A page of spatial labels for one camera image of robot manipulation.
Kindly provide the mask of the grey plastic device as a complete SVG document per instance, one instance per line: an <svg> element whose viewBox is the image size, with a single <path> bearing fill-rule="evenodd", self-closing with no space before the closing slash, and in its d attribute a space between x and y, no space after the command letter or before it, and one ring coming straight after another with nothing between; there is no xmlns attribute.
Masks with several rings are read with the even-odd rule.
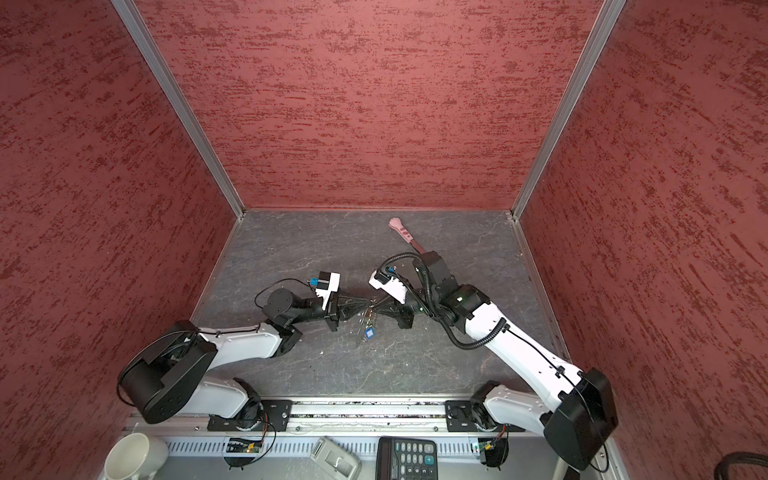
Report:
<svg viewBox="0 0 768 480"><path fill-rule="evenodd" d="M330 438L320 437L310 451L310 459L335 480L356 480L362 462Z"/></svg>

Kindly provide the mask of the white mug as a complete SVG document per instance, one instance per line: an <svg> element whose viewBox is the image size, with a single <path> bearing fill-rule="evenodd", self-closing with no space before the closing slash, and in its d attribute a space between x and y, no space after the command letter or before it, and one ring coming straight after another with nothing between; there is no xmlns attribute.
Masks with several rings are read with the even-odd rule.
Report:
<svg viewBox="0 0 768 480"><path fill-rule="evenodd" d="M144 433L132 433L112 447L105 460L104 475L110 480L153 479L168 457L165 441Z"/></svg>

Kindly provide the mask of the aluminium front rail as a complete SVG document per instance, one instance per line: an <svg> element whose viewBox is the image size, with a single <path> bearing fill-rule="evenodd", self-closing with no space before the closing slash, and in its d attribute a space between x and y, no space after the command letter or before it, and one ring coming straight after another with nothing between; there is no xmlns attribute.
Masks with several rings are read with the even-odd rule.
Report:
<svg viewBox="0 0 768 480"><path fill-rule="evenodd" d="M284 432L289 437L309 436L375 436L396 435L426 437L458 436L472 432L447 430L444 403L447 400L470 400L457 395L395 395L378 397L275 397L291 400L293 407ZM540 418L549 409L535 395L509 391L501 403L492 402L503 419L512 420L513 434L541 436ZM214 437L237 432L210 432L209 417L203 414L180 414L159 424L147 424L140 414L132 411L120 433L149 433L157 436Z"/></svg>

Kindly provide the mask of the black calculator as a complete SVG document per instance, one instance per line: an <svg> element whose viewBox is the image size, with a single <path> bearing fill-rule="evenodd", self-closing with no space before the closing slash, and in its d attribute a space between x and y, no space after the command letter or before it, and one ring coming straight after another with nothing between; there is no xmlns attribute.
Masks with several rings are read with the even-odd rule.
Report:
<svg viewBox="0 0 768 480"><path fill-rule="evenodd" d="M376 480L437 480L437 444L431 440L381 437L376 450Z"/></svg>

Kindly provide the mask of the pink handled knife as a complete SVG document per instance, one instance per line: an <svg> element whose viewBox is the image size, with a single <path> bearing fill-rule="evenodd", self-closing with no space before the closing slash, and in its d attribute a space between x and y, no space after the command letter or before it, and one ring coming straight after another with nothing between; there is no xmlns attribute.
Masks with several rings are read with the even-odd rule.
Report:
<svg viewBox="0 0 768 480"><path fill-rule="evenodd" d="M415 240L413 235L403 225L398 217L393 217L388 222L389 227L398 233L398 235L408 243L417 253L424 254L426 250Z"/></svg>

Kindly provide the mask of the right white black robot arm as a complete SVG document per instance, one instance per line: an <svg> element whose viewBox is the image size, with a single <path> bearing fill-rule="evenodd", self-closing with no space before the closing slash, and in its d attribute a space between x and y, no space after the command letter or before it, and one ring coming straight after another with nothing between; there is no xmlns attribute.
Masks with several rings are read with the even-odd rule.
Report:
<svg viewBox="0 0 768 480"><path fill-rule="evenodd" d="M459 284L436 252L394 255L371 274L369 283L400 306L415 307L436 321L454 346L489 349L536 394L536 402L525 403L503 385L491 387L480 401L494 423L543 436L574 470L609 470L606 443L618 425L618 413L602 372L584 371L547 350L488 295Z"/></svg>

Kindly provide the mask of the aluminium corner post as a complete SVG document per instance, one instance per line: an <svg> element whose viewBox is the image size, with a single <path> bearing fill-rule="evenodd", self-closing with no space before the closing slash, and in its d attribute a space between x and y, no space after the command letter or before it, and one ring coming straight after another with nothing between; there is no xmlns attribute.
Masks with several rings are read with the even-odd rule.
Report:
<svg viewBox="0 0 768 480"><path fill-rule="evenodd" d="M531 169L511 209L513 222L521 220L625 5L625 0L605 0L602 3Z"/></svg>
<svg viewBox="0 0 768 480"><path fill-rule="evenodd" d="M240 221L245 216L247 208L152 37L136 2L112 0L111 4L203 159L220 192L227 200L237 220Z"/></svg>

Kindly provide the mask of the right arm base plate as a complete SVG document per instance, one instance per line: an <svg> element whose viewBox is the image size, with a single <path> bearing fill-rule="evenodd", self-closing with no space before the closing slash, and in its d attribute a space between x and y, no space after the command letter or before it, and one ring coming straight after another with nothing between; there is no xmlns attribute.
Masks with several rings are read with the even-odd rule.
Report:
<svg viewBox="0 0 768 480"><path fill-rule="evenodd" d="M449 432L501 433L503 430L503 425L491 417L482 402L447 400L444 408Z"/></svg>

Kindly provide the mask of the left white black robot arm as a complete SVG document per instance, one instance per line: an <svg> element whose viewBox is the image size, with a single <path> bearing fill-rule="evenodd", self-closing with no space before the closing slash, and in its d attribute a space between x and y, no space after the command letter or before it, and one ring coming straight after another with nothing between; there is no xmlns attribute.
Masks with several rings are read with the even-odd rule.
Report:
<svg viewBox="0 0 768 480"><path fill-rule="evenodd" d="M211 372L244 360L282 356L301 339L297 324L322 321L335 331L371 304L337 291L315 289L302 298L278 288L260 306L266 320L255 326L213 330L177 322L121 370L116 394L148 424L176 415L207 415L230 421L237 430L253 430L266 423L256 389L241 378L223 380Z"/></svg>

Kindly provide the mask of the right aluminium corner post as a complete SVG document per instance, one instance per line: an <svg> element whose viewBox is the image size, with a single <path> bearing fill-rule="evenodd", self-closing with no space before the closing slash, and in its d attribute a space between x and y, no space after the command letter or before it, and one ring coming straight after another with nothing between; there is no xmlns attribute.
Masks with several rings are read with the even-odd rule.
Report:
<svg viewBox="0 0 768 480"><path fill-rule="evenodd" d="M625 5L625 0L605 0L602 3L531 169L511 209L513 222L521 220Z"/></svg>

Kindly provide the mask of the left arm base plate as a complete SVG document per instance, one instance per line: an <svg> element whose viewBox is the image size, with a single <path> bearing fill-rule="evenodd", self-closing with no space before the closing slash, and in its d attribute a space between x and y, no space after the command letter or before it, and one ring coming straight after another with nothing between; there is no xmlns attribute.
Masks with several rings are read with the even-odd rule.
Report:
<svg viewBox="0 0 768 480"><path fill-rule="evenodd" d="M291 400L248 400L244 407L231 418L210 415L207 430L210 432L241 432L253 434L271 429L284 432L291 415Z"/></svg>

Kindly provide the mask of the left aluminium corner post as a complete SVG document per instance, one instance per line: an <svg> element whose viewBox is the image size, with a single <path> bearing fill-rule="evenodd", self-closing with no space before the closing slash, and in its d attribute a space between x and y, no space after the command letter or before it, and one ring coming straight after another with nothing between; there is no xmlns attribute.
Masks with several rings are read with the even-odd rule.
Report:
<svg viewBox="0 0 768 480"><path fill-rule="evenodd" d="M112 0L111 4L203 159L220 192L227 200L237 220L240 221L245 216L247 208L152 37L136 2Z"/></svg>

